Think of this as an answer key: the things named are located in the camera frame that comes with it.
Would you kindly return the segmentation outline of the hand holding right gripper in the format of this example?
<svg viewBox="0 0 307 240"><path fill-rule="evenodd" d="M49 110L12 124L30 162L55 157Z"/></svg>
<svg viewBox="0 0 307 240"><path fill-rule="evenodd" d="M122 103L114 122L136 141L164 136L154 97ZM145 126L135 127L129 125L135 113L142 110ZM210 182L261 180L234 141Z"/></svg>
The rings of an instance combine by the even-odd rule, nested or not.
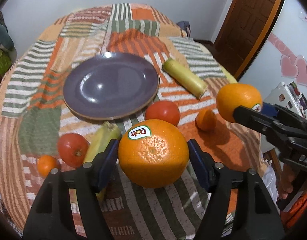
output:
<svg viewBox="0 0 307 240"><path fill-rule="evenodd" d="M278 183L279 199L286 199L293 191L292 182L295 180L295 173L290 165L284 164L280 181Z"/></svg>

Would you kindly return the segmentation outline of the orange sleeved forearm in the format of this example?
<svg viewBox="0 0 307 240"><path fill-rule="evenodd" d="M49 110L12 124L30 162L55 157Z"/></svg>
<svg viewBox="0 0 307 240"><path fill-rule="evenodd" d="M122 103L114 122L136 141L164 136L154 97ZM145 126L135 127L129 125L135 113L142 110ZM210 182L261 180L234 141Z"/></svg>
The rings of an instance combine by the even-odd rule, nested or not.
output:
<svg viewBox="0 0 307 240"><path fill-rule="evenodd" d="M291 229L307 208L307 189L288 212L281 211L280 218L286 230Z"/></svg>

